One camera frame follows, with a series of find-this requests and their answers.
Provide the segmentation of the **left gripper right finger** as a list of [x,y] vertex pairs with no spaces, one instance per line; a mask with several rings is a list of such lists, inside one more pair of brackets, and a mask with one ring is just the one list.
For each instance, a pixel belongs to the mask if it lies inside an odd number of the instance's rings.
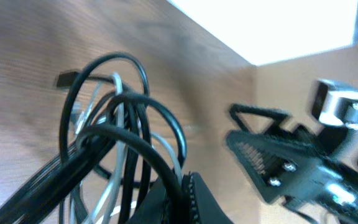
[[199,173],[184,175],[182,190],[186,196],[186,204],[175,210],[162,181],[158,180],[153,184],[139,209],[127,222],[129,224],[232,224]]

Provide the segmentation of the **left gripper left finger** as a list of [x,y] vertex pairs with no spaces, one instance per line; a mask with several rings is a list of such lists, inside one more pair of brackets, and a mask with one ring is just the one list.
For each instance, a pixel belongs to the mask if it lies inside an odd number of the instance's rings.
[[42,222],[115,145],[106,138],[70,145],[67,161],[52,159],[0,207],[0,223]]

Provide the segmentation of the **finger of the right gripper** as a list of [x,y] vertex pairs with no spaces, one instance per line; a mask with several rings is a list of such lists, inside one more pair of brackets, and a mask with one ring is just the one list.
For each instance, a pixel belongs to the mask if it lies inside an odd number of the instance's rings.
[[240,118],[239,114],[249,114],[254,116],[260,116],[263,118],[271,119],[272,122],[264,130],[264,134],[277,134],[282,131],[281,124],[284,123],[291,114],[287,111],[275,108],[263,108],[253,105],[244,105],[239,103],[233,103],[230,105],[228,113],[232,120],[238,125],[238,127],[245,132],[251,133],[252,129],[248,123]]

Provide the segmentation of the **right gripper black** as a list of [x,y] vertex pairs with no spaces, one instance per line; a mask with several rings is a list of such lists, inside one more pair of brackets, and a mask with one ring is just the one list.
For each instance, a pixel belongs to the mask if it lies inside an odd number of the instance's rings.
[[284,207],[293,212],[317,203],[341,223],[358,223],[358,170],[339,161],[357,137],[349,127],[313,134],[299,124],[278,136],[231,130],[226,144],[265,203],[285,197]]

